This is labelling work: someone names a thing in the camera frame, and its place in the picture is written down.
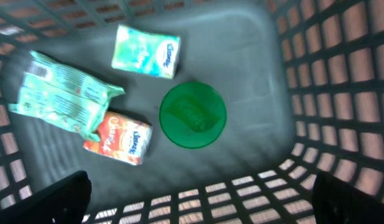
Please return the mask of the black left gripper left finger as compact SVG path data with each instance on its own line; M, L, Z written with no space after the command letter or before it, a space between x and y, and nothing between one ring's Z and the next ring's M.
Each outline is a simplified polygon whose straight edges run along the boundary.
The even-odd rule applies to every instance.
M0 223L81 223L91 200L84 170L0 211Z

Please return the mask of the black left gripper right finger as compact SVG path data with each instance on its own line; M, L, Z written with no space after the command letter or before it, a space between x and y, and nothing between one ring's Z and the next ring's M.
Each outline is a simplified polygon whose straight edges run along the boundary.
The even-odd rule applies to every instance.
M317 224L384 224L384 204L348 183L320 171L312 188Z

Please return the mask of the orange Kleenex tissue pack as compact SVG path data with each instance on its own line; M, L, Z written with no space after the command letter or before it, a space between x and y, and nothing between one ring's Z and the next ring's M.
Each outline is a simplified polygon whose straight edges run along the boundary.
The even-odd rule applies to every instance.
M83 148L132 166L143 163L152 136L152 126L108 111L96 130L100 141L85 141Z

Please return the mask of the teal wet wipes pack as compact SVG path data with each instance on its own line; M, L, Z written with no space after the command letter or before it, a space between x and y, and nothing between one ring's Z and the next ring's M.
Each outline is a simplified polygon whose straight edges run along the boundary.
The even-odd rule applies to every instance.
M111 99L125 94L124 89L36 51L30 54L17 103L8 105L9 111L100 141L96 130Z

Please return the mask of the green lid jar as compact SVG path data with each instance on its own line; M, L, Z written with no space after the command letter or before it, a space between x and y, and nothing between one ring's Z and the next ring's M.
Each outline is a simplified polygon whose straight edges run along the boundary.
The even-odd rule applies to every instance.
M179 147L200 149L215 142L227 123L222 96L202 82L185 82L170 89L159 107L159 124Z

